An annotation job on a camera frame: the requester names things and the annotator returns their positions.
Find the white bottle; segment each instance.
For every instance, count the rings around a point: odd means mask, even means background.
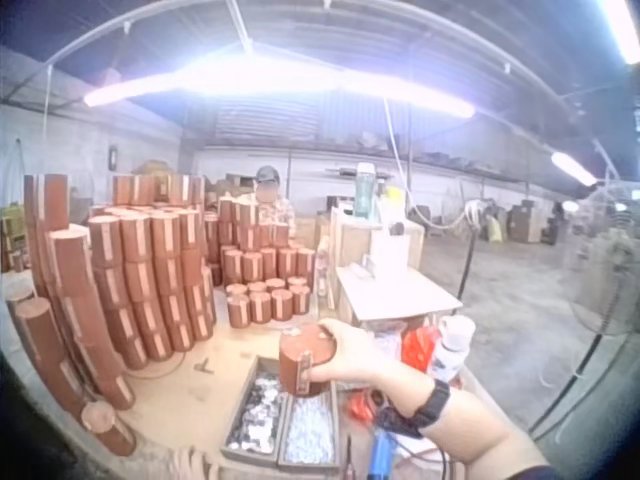
[[[436,343],[427,374],[449,383],[458,374],[469,355],[476,324],[469,317],[454,315],[440,320],[442,337]]]

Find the white table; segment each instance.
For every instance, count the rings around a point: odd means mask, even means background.
[[[460,300],[413,268],[393,282],[360,276],[349,267],[338,268],[337,275],[342,286],[341,317],[349,314],[344,297],[361,322],[425,316],[462,307]]]

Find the metal tray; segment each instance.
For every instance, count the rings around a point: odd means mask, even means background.
[[[298,474],[308,475],[335,475],[340,473],[341,461],[340,461],[340,417],[338,415],[338,394],[337,388],[334,382],[331,382],[330,397],[331,397],[331,417],[333,421],[333,447],[334,447],[334,459],[332,463],[290,463],[284,459],[286,450],[287,435],[289,434],[289,422],[291,421],[291,415],[293,413],[294,398],[289,396],[287,402],[287,410],[284,417],[284,431],[282,432],[280,445],[278,447],[278,467],[285,472],[292,472]]]
[[[224,444],[220,447],[220,453],[225,458],[229,460],[235,460],[237,462],[248,463],[251,465],[257,465],[261,467],[272,467],[275,468],[278,463],[278,453],[280,449],[280,443],[282,439],[282,431],[284,429],[284,424],[286,421],[286,412],[289,411],[289,402],[290,398],[288,394],[285,394],[285,399],[280,405],[280,417],[278,420],[278,430],[276,432],[275,438],[275,448],[271,455],[265,455],[261,453],[250,453],[245,452],[243,450],[234,450],[227,445],[229,444],[229,439],[231,437],[231,433],[233,432],[233,428],[240,421],[242,417],[242,413],[244,412],[244,405],[247,402],[247,398],[251,391],[251,386],[256,379],[256,374],[260,371],[267,371],[269,373],[275,373],[276,375],[280,374],[280,362],[271,358],[264,357],[256,357],[251,369],[249,370],[249,374],[247,375],[247,379],[244,382],[244,386],[242,387],[242,394],[240,395],[240,400],[234,409],[233,417],[231,418],[231,422],[229,422],[229,426],[227,427],[227,434],[224,436]]]

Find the blue tool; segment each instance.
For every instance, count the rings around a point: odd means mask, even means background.
[[[388,480],[391,476],[394,443],[388,432],[376,429],[367,480]]]

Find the tray of metal parts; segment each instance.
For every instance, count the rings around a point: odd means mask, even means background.
[[[316,475],[340,472],[340,418],[336,392],[336,385],[331,382],[328,391],[315,397],[290,396],[278,454],[281,470]]]
[[[289,395],[281,392],[278,360],[256,357],[225,435],[222,455],[275,467]]]

